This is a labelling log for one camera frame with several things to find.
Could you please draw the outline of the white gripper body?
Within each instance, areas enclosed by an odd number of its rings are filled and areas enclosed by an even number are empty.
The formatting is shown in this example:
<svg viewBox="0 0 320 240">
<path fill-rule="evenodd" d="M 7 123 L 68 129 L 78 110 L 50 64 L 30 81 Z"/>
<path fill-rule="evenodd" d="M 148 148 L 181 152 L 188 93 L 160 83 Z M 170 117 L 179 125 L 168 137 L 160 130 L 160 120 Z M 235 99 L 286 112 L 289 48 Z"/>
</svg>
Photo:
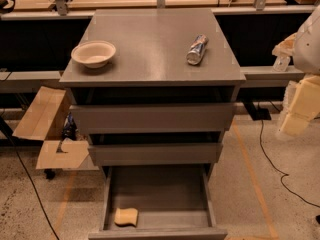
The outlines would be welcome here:
<svg viewBox="0 0 320 240">
<path fill-rule="evenodd" d="M 320 76 L 308 75 L 297 84 L 289 112 L 306 121 L 320 113 Z"/>
</svg>

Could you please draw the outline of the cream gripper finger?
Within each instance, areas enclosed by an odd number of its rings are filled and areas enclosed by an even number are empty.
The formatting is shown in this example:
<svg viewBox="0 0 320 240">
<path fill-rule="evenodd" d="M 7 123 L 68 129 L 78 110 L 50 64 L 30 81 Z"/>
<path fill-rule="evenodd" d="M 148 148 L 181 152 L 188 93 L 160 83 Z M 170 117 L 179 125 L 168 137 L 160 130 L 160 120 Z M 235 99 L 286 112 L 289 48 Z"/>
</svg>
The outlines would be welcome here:
<svg viewBox="0 0 320 240">
<path fill-rule="evenodd" d="M 292 56 L 295 39 L 296 33 L 291 34 L 273 48 L 272 54 L 274 56 Z"/>
<path fill-rule="evenodd" d="M 281 113 L 278 121 L 279 135 L 297 137 L 309 125 L 309 120 L 289 113 Z"/>
</svg>

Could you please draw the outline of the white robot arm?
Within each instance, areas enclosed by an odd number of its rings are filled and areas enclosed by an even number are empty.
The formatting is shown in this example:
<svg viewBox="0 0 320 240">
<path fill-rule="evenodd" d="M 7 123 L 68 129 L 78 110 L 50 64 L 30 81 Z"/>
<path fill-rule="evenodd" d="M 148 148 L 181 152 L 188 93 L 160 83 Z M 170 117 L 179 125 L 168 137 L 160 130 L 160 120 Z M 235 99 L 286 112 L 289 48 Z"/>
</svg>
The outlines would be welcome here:
<svg viewBox="0 0 320 240">
<path fill-rule="evenodd" d="M 272 50 L 275 71 L 285 71 L 290 59 L 305 76 L 286 87 L 277 137 L 299 136 L 320 113 L 320 6 L 317 6 L 298 31 Z"/>
</svg>

